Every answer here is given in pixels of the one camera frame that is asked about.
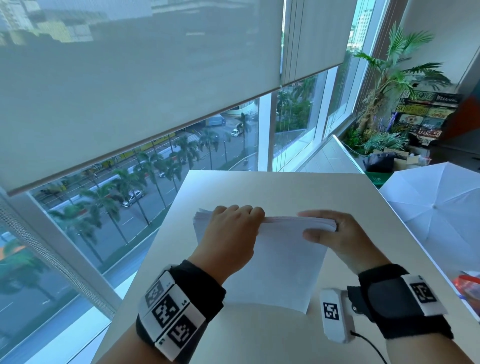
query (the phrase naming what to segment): roller blind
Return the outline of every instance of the roller blind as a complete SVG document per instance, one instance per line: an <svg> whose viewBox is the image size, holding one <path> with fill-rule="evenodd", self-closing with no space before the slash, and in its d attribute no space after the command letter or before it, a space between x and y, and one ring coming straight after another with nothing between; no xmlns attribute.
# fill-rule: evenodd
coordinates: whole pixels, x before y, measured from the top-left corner
<svg viewBox="0 0 480 364"><path fill-rule="evenodd" d="M343 62L357 0L287 2L282 85Z"/></svg>
<svg viewBox="0 0 480 364"><path fill-rule="evenodd" d="M10 193L279 86L283 1L22 0L0 11Z"/></svg>

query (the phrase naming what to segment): paper sheet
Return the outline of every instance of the paper sheet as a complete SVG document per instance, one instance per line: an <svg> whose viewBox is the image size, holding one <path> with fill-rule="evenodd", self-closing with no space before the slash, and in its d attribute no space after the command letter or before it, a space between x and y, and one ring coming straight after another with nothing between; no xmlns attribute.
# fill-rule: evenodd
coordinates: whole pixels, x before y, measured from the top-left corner
<svg viewBox="0 0 480 364"><path fill-rule="evenodd" d="M211 214L201 210L193 218L198 242ZM225 302L262 303L306 313L327 250L302 238L307 228L335 231L336 223L322 218L265 218L253 258L223 284Z"/></svg>

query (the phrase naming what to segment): white electronic device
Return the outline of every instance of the white electronic device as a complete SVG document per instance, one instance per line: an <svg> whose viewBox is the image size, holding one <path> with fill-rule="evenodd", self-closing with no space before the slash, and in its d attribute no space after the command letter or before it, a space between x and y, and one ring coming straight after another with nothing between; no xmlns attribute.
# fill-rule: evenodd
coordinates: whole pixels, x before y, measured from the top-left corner
<svg viewBox="0 0 480 364"><path fill-rule="evenodd" d="M337 288L326 288L320 291L320 307L325 336L331 341L346 344L355 337L350 331L355 331L352 303L347 291Z"/></svg>

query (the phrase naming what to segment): hand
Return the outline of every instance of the hand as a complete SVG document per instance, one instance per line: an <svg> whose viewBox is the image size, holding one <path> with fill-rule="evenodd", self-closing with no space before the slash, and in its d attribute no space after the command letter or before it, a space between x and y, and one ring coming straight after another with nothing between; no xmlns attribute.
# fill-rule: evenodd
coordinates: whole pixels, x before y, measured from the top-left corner
<svg viewBox="0 0 480 364"><path fill-rule="evenodd" d="M310 210L299 212L298 216L335 220L337 223L335 232L306 229L303 237L310 242L331 248L353 273L359 274L390 263L350 214L331 210Z"/></svg>
<svg viewBox="0 0 480 364"><path fill-rule="evenodd" d="M264 217L261 207L217 206L202 241L188 260L223 284L252 258Z"/></svg>

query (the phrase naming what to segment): tabletop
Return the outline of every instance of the tabletop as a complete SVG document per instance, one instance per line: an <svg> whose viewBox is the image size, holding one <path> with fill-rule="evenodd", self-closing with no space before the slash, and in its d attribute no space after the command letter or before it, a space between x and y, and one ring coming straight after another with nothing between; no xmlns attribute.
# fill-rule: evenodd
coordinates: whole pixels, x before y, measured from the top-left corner
<svg viewBox="0 0 480 364"><path fill-rule="evenodd" d="M93 363L135 321L138 301L160 270L181 262L195 249L195 212L233 204L261 206L267 216L295 216L298 211L315 208L352 214L392 262L426 279L448 310L446 319L456 342L473 361L480 362L478 323L366 175L191 170ZM261 304L226 304L209 324L191 363L381 363L363 340L336 344L324 335L320 289L346 289L347 285L358 285L358 279L329 249L306 315ZM355 330L386 355L378 328L364 316L354 321Z"/></svg>

